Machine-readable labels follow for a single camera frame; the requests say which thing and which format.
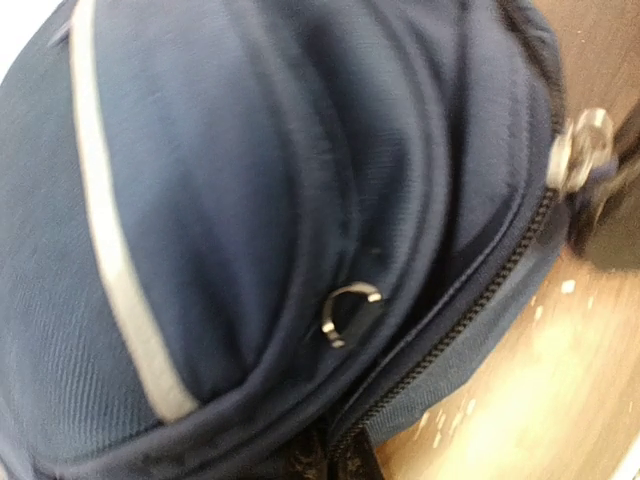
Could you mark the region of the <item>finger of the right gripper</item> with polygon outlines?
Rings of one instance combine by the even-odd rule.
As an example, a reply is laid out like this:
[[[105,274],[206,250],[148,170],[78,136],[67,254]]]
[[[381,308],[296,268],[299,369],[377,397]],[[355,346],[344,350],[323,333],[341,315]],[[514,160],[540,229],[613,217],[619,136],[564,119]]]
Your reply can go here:
[[[613,159],[575,197],[569,245],[599,270],[639,268],[639,106],[613,139]]]

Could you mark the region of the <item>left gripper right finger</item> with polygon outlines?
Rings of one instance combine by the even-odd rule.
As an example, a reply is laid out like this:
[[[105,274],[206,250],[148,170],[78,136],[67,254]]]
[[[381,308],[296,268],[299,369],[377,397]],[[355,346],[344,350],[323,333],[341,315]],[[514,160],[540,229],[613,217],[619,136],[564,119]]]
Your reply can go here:
[[[355,435],[332,455],[335,480],[383,480],[383,473],[367,434]]]

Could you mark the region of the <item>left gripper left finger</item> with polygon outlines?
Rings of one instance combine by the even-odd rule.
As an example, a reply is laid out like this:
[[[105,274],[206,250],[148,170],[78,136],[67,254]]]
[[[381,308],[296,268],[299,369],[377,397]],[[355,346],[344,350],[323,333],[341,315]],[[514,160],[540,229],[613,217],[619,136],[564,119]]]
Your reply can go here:
[[[288,442],[283,479],[326,480],[327,457],[323,437],[316,429],[307,429]]]

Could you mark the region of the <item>navy blue backpack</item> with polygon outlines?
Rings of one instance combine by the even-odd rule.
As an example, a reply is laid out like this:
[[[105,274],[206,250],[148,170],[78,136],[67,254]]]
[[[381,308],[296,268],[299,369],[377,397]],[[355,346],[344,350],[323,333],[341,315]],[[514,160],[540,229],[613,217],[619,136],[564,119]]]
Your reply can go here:
[[[529,1],[64,1],[1,84],[1,474],[283,479],[464,383],[612,162]]]

